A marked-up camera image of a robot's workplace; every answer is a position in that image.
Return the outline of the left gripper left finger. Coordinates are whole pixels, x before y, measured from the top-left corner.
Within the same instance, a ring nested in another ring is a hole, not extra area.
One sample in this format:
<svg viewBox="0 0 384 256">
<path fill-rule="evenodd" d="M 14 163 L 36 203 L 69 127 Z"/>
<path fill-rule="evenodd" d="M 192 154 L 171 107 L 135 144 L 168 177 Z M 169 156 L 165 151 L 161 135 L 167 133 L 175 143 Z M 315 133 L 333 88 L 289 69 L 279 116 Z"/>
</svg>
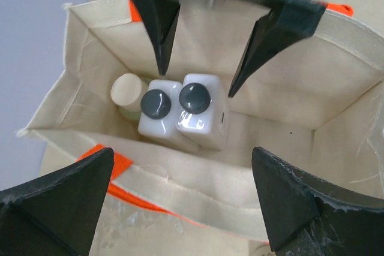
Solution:
<svg viewBox="0 0 384 256">
<path fill-rule="evenodd" d="M 104 148 L 1 191 L 1 255 L 89 255 L 113 166 Z"/>
</svg>

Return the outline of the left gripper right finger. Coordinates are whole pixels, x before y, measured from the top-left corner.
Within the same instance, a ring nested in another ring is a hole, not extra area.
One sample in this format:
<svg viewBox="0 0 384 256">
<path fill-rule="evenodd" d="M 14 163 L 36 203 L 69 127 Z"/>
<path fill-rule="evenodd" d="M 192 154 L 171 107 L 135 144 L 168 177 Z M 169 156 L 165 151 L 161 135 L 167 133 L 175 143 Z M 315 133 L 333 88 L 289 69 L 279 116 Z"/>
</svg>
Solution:
<svg viewBox="0 0 384 256">
<path fill-rule="evenodd" d="M 334 185 L 262 147 L 252 172 L 277 255 L 383 255 L 383 200 Z"/>
</svg>

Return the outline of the white square bottle black cap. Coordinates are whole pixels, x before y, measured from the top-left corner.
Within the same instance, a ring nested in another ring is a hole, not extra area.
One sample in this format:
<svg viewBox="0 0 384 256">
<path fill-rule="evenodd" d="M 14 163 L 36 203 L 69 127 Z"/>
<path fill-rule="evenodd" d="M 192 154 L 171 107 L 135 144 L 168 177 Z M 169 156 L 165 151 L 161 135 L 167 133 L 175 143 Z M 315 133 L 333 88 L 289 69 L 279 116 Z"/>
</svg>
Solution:
<svg viewBox="0 0 384 256">
<path fill-rule="evenodd" d="M 201 147 L 223 150 L 227 143 L 229 109 L 220 78 L 212 74 L 187 74 L 179 104 L 178 131 Z"/>
</svg>

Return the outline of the canvas bag with orange handles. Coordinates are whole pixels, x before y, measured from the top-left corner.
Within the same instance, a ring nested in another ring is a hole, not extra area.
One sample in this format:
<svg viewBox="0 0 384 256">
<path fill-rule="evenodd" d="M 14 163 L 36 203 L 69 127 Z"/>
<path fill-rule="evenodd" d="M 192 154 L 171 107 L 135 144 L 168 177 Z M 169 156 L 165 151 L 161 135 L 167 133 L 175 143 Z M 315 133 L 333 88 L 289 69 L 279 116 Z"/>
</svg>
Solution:
<svg viewBox="0 0 384 256">
<path fill-rule="evenodd" d="M 92 255 L 267 253 L 255 147 L 383 200 L 383 37 L 361 22 L 326 11 L 312 37 L 229 100 L 226 147 L 197 152 L 139 135 L 110 98 L 125 73 L 158 77 L 130 0 L 69 5 L 64 37 L 64 71 L 19 135 L 47 141 L 69 162 L 98 144 L 122 155 Z"/>
</svg>

